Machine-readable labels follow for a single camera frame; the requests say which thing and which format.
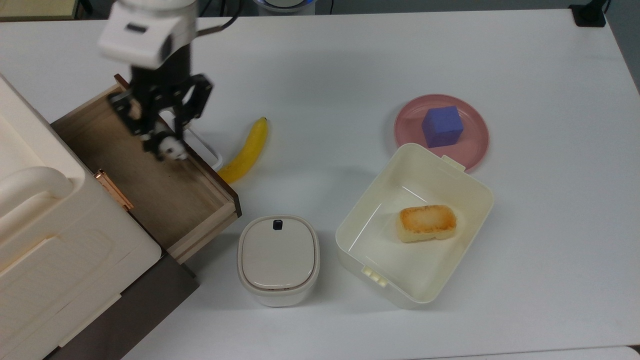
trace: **banana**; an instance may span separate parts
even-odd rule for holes
[[[265,117],[261,117],[253,124],[249,135],[244,141],[242,150],[240,150],[238,155],[236,155],[230,163],[226,164],[218,172],[218,175],[222,177],[222,180],[227,184],[234,183],[253,167],[253,164],[255,164],[258,160],[258,156],[260,156],[260,153],[262,152],[268,133],[269,126],[267,124],[267,119]]]

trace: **open drawer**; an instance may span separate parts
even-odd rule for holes
[[[120,76],[116,82],[51,126],[112,195],[124,198],[120,203],[151,237],[183,263],[241,216],[238,196],[188,146],[186,160],[157,161],[143,152],[107,101],[108,94],[128,87]]]

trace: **copper hinge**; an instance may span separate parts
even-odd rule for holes
[[[120,189],[118,189],[116,184],[113,183],[113,181],[109,178],[109,176],[106,172],[104,172],[103,169],[98,170],[98,172],[96,172],[93,177],[98,180],[102,187],[107,190],[109,195],[111,195],[113,200],[116,200],[116,202],[120,204],[123,209],[129,211],[133,208],[133,204],[131,204],[131,201],[129,201],[129,199],[124,196],[124,194],[120,191]]]

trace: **bread slice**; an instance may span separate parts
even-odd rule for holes
[[[456,215],[446,205],[406,208],[396,220],[398,237],[403,243],[448,239],[456,232]]]

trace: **blue foam cube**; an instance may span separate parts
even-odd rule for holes
[[[453,145],[458,142],[462,130],[462,120],[455,106],[429,109],[422,121],[428,147]]]

